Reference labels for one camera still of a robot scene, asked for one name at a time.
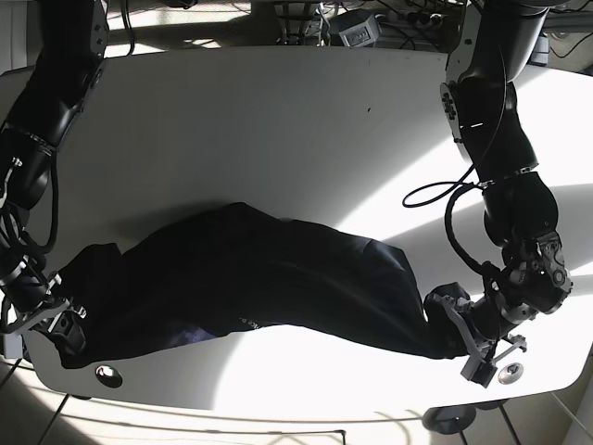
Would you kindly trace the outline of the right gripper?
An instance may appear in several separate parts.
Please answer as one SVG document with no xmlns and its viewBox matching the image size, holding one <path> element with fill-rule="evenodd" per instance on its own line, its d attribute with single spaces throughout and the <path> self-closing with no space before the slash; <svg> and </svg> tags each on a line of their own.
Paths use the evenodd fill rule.
<svg viewBox="0 0 593 445">
<path fill-rule="evenodd" d="M 20 274 L 1 284 L 1 355 L 21 359 L 27 352 L 24 336 L 36 331 L 52 341 L 57 350 L 77 355 L 86 346 L 80 321 L 86 309 L 75 305 L 61 290 L 62 278 L 53 272 L 49 280 L 40 282 L 34 276 Z"/>
</svg>

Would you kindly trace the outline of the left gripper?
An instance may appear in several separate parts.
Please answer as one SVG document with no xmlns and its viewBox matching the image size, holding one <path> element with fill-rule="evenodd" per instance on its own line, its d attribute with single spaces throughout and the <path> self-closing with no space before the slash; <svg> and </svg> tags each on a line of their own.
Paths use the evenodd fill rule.
<svg viewBox="0 0 593 445">
<path fill-rule="evenodd" d="M 487 388 L 503 359 L 515 350 L 527 351 L 525 337 L 511 334 L 513 329 L 529 320 L 527 305 L 508 310 L 505 304 L 498 305 L 503 298 L 496 298 L 494 303 L 486 297 L 473 302 L 435 292 L 430 298 L 444 309 L 465 344 L 469 358 L 461 375 L 466 380 Z"/>
</svg>

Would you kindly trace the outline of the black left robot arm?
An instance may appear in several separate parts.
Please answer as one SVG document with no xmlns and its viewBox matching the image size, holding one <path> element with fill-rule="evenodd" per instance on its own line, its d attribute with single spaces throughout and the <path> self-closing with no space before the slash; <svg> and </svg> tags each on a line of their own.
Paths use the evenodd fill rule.
<svg viewBox="0 0 593 445">
<path fill-rule="evenodd" d="M 467 4 L 440 88 L 454 142 L 477 175 L 486 232 L 503 257 L 502 267 L 477 261 L 448 233 L 457 255 L 481 276 L 484 295 L 476 302 L 443 296 L 437 303 L 466 345 L 462 375 L 481 386 L 496 374 L 498 343 L 523 347 L 514 329 L 558 310 L 573 287 L 557 231 L 558 205 L 536 172 L 514 86 L 551 8 L 550 1 Z"/>
</svg>

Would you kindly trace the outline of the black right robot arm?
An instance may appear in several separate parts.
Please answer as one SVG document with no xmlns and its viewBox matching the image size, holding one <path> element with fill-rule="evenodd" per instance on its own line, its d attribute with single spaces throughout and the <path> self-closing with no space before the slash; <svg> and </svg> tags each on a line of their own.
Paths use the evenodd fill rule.
<svg viewBox="0 0 593 445">
<path fill-rule="evenodd" d="M 1 353 L 23 356 L 23 335 L 49 333 L 70 302 L 44 275 L 57 242 L 57 157 L 104 70 L 106 1 L 42 1 L 42 49 L 1 125 Z"/>
</svg>

